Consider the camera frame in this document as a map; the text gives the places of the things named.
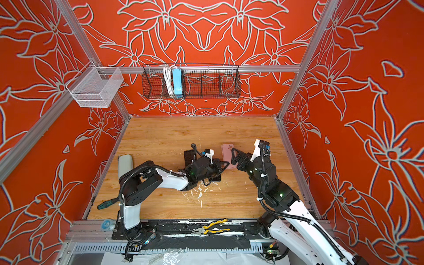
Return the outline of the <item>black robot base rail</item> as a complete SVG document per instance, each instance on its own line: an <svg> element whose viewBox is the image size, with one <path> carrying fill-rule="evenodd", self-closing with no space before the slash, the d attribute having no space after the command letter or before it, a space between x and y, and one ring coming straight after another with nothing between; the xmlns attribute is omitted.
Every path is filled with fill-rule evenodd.
<svg viewBox="0 0 424 265"><path fill-rule="evenodd" d="M129 252L141 251L223 251L248 253L283 253L284 245L260 225L256 219L228 219L221 225L230 228L227 233L215 235L192 234L194 229L208 225L216 220L210 219L170 219L141 220L133 229L124 228L122 221L117 221L112 233L112 240L135 244L130 245Z"/></svg>

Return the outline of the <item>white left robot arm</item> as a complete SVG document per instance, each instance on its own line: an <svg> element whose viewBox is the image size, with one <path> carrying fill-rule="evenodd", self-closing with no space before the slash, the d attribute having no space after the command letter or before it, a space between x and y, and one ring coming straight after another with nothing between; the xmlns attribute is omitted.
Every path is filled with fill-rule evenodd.
<svg viewBox="0 0 424 265"><path fill-rule="evenodd" d="M150 160L134 167L132 156L122 155L118 159L119 219L123 221L125 229L135 228L140 223L141 203L153 191L158 188L190 191L199 182L219 182L229 164L204 156L188 164L185 169L173 172Z"/></svg>

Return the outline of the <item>black smartphone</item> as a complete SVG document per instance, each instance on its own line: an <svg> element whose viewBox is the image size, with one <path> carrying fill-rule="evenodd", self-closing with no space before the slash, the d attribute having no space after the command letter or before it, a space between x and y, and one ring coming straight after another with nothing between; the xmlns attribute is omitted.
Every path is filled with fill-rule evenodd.
<svg viewBox="0 0 424 265"><path fill-rule="evenodd" d="M195 160L194 157L196 153L193 149L191 149L191 150L184 151L183 155L184 155L184 163L185 163L185 166L187 167Z"/></svg>

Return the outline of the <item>pink phone case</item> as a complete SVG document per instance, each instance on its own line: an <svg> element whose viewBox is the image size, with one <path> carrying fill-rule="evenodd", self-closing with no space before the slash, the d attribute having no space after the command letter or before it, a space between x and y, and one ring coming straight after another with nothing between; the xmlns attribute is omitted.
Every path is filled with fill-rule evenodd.
<svg viewBox="0 0 424 265"><path fill-rule="evenodd" d="M233 144L223 144L221 146L221 151L223 154L223 160L228 162L229 165L226 168L227 170L236 169L236 166L231 163L232 161L232 149L234 148Z"/></svg>

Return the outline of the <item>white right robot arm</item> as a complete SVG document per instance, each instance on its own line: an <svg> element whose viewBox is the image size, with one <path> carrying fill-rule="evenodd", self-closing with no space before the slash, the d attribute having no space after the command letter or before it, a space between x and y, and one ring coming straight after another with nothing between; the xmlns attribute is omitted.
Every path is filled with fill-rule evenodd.
<svg viewBox="0 0 424 265"><path fill-rule="evenodd" d="M257 200L267 212L262 224L306 265L366 265L365 258L342 247L310 214L289 185L277 176L268 147L253 154L232 149L231 163L257 187Z"/></svg>

